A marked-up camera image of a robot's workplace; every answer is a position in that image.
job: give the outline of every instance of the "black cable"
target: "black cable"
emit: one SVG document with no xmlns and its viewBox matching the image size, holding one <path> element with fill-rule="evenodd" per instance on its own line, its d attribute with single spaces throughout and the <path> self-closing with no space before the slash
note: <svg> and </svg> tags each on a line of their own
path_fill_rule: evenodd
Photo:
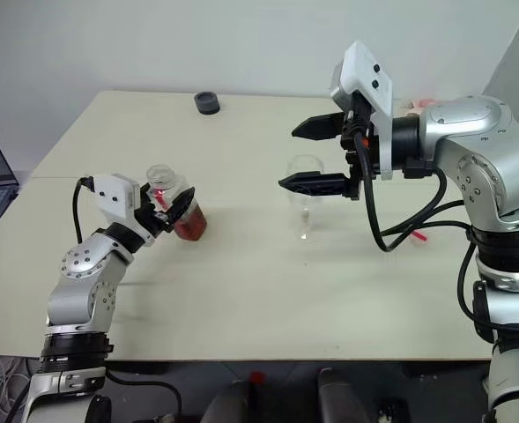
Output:
<svg viewBox="0 0 519 423">
<path fill-rule="evenodd" d="M 28 359 L 24 359 L 24 366 L 26 367 L 26 372 L 28 373 L 28 375 L 30 377 L 32 377 L 33 376 L 33 371 L 30 368 L 30 363 L 28 363 Z"/>
<path fill-rule="evenodd" d="M 397 225 L 394 225 L 393 227 L 390 227 L 389 229 L 385 229 L 384 231 L 382 231 L 382 236 L 400 234 L 408 226 L 420 221 L 421 219 L 425 220 L 425 217 L 430 212 L 432 212 L 434 210 L 434 207 L 437 204 L 439 204 L 443 197 L 445 197 L 445 192 L 447 191 L 447 178 L 445 177 L 445 174 L 439 169 L 434 169 L 434 174 L 439 179 L 439 188 L 437 189 L 434 198 L 432 198 L 432 200 L 429 203 L 427 203 L 423 209 L 421 209 L 416 214 L 406 219 L 404 222 L 401 222 Z"/>
<path fill-rule="evenodd" d="M 77 212 L 77 202 L 79 199 L 79 192 L 83 186 L 83 178 L 77 180 L 75 189 L 73 190 L 73 200 L 71 203 L 71 209 L 73 210 L 73 225 L 75 225 L 75 234 L 77 235 L 77 243 L 83 242 L 83 235 L 81 234 L 81 225 L 79 224 L 79 216 Z"/>
<path fill-rule="evenodd" d="M 19 395 L 14 400 L 14 404 L 11 407 L 11 410 L 6 415 L 6 419 L 4 419 L 4 423 L 12 423 L 14 420 L 14 416 L 19 411 L 20 404 L 22 404 L 22 401 L 26 397 L 28 391 L 30 390 L 30 381 L 26 384 L 26 386 L 20 391 Z"/>
<path fill-rule="evenodd" d="M 426 227 L 438 227 L 438 226 L 456 226 L 456 227 L 460 227 L 460 228 L 464 229 L 465 231 L 471 229 L 471 225 L 469 225 L 468 223 L 459 222 L 458 220 L 436 220 L 435 222 L 421 223 L 421 224 L 417 225 L 416 227 L 414 227 L 413 230 L 424 229 Z"/>
<path fill-rule="evenodd" d="M 470 318 L 475 324 L 478 324 L 480 326 L 485 326 L 491 330 L 497 330 L 500 331 L 513 331 L 513 332 L 519 332 L 519 326 L 508 323 L 508 324 L 499 324 L 499 323 L 493 323 L 488 322 L 486 320 L 478 318 L 467 306 L 467 303 L 464 299 L 464 277 L 466 276 L 467 269 L 469 268 L 469 263 L 472 259 L 472 254 L 474 253 L 474 249 L 476 248 L 476 245 L 471 242 L 469 245 L 469 248 L 467 249 L 466 254 L 464 255 L 463 262 L 461 263 L 461 268 L 459 269 L 459 276 L 456 281 L 456 298 L 459 302 L 459 307 L 463 311 L 464 315 L 466 315 L 468 318 Z"/>
<path fill-rule="evenodd" d="M 464 201 L 463 200 L 456 200 L 456 201 L 450 201 L 449 203 L 445 203 L 445 204 L 442 204 L 440 206 L 437 206 L 435 207 L 433 210 L 431 210 L 426 216 L 423 217 L 423 221 L 425 220 L 428 220 L 430 218 L 432 218 L 433 216 L 435 216 L 436 214 L 438 213 L 441 213 L 441 212 L 444 212 L 448 209 L 452 209 L 454 207 L 459 207 L 461 205 L 464 205 Z M 434 227 L 434 226 L 441 226 L 441 225 L 425 225 L 425 226 L 422 226 L 422 225 L 419 225 L 417 226 L 415 229 L 423 229 L 424 227 Z M 459 227 L 463 227 L 461 225 L 446 225 L 446 226 L 459 226 Z M 388 232 L 388 231 L 391 231 L 393 228 L 387 230 L 387 231 L 383 231 L 381 232 L 381 234 L 383 234 L 384 232 Z M 402 233 L 403 230 L 402 229 L 397 229 L 393 232 L 389 232 L 388 234 L 386 235 L 394 235 L 394 234 L 400 234 Z"/>
<path fill-rule="evenodd" d="M 121 379 L 112 373 L 107 369 L 107 378 L 110 379 L 114 383 L 118 383 L 120 385 L 127 385 L 127 386 L 160 386 L 162 388 L 166 388 L 173 392 L 173 395 L 177 401 L 177 413 L 176 413 L 176 419 L 175 421 L 179 421 L 182 416 L 182 397 L 181 392 L 173 386 L 171 383 L 162 382 L 162 381 L 126 381 L 124 379 Z"/>
<path fill-rule="evenodd" d="M 363 145 L 363 135 L 361 132 L 356 132 L 353 136 L 353 140 L 355 143 L 355 149 L 357 150 L 357 155 L 359 157 L 359 162 L 361 166 L 361 173 L 363 175 L 363 191 L 365 193 L 365 206 L 367 207 L 367 216 L 368 216 L 368 223 L 371 227 L 371 232 L 373 234 L 374 242 L 376 242 L 376 245 L 384 251 L 385 253 L 388 253 L 392 250 L 394 250 L 398 245 L 400 245 L 410 234 L 415 230 L 421 227 L 423 224 L 423 221 L 426 219 L 429 219 L 429 215 L 432 213 L 433 210 L 429 211 L 427 215 L 420 216 L 419 219 L 416 219 L 414 223 L 411 223 L 398 237 L 391 242 L 389 245 L 387 245 L 384 242 L 384 239 L 381 235 L 381 229 L 379 228 L 379 221 L 378 217 L 376 215 L 376 207 L 374 205 L 374 192 L 373 192 L 373 179 L 371 178 L 371 161 L 368 157 L 367 148 Z M 438 174 L 438 177 L 440 178 L 440 185 L 442 178 L 440 177 L 440 174 L 442 174 L 442 171 L 440 169 L 436 169 L 436 173 Z"/>
</svg>

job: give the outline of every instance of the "black cap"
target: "black cap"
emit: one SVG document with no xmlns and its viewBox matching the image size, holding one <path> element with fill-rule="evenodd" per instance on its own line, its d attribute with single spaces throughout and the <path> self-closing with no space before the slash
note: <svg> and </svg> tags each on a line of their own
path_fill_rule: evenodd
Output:
<svg viewBox="0 0 519 423">
<path fill-rule="evenodd" d="M 212 91 L 202 91 L 195 95 L 195 103 L 196 108 L 203 115 L 214 115 L 220 111 L 218 97 Z"/>
</svg>

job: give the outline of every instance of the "table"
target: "table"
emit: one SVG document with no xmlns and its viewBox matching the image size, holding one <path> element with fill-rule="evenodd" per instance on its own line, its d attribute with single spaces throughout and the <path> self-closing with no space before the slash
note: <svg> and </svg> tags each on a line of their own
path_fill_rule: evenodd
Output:
<svg viewBox="0 0 519 423">
<path fill-rule="evenodd" d="M 312 236 L 277 185 L 288 160 L 315 154 L 345 170 L 335 141 L 293 139 L 293 126 L 331 113 L 326 99 L 219 96 L 217 115 L 192 96 L 100 93 L 35 169 L 0 221 L 0 354 L 37 356 L 61 256 L 75 245 L 77 177 L 144 181 L 166 162 L 187 175 L 209 220 L 199 242 L 163 234 L 136 254 L 117 292 L 113 360 L 474 360 L 490 357 L 459 310 L 456 274 L 466 241 L 429 229 L 385 255 L 362 202 L 324 198 Z M 377 182 L 382 226 L 415 212 L 436 181 Z M 448 198 L 459 198 L 453 185 Z M 86 191 L 84 234 L 106 223 Z M 446 218 L 465 219 L 464 211 Z M 469 270 L 471 281 L 477 276 Z"/>
</svg>

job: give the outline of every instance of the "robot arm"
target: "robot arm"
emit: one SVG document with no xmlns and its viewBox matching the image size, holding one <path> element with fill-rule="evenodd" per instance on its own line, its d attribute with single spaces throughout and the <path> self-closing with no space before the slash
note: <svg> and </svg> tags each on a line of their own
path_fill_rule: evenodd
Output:
<svg viewBox="0 0 519 423">
<path fill-rule="evenodd" d="M 331 96 L 343 112 L 310 118 L 293 134 L 317 140 L 339 137 L 350 176 L 306 172 L 280 185 L 313 196 L 359 199 L 363 183 L 373 235 L 381 249 L 390 251 L 397 243 L 386 246 L 382 240 L 388 231 L 381 233 L 378 227 L 372 179 L 380 174 L 388 180 L 399 169 L 405 178 L 432 173 L 440 181 L 442 175 L 450 178 L 461 190 L 471 221 L 471 247 L 459 276 L 461 295 L 475 245 L 481 279 L 474 286 L 474 312 L 464 298 L 459 300 L 477 333 L 494 343 L 490 410 L 484 421 L 519 421 L 519 123 L 503 101 L 473 96 L 433 105 L 420 117 L 393 119 L 392 83 L 358 42 L 338 65 Z M 431 216 L 419 213 L 410 231 Z"/>
<path fill-rule="evenodd" d="M 112 352 L 107 332 L 116 289 L 133 254 L 153 244 L 188 210 L 194 188 L 182 192 L 167 212 L 155 211 L 147 187 L 124 176 L 87 178 L 109 226 L 70 249 L 48 299 L 48 327 L 41 368 L 32 377 L 22 421 L 109 422 L 110 401 L 95 395 L 105 381 Z"/>
</svg>

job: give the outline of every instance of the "red liquid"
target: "red liquid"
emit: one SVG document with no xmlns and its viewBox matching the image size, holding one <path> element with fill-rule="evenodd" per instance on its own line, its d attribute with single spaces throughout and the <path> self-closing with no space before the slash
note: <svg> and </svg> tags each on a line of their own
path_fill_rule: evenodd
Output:
<svg viewBox="0 0 519 423">
<path fill-rule="evenodd" d="M 165 190 L 156 189 L 153 191 L 153 195 L 157 202 L 161 204 L 163 210 L 168 210 L 169 206 L 165 201 Z M 176 221 L 174 224 L 174 232 L 183 240 L 198 241 L 200 237 L 203 236 L 207 225 L 208 223 L 206 222 L 203 211 L 197 204 L 193 210 L 187 211 Z"/>
<path fill-rule="evenodd" d="M 189 215 L 185 213 L 182 218 L 177 220 L 174 224 L 174 232 L 183 240 L 198 241 L 203 236 L 207 225 L 208 222 L 206 222 L 203 211 L 200 210 L 200 205 L 197 204 Z"/>
</svg>

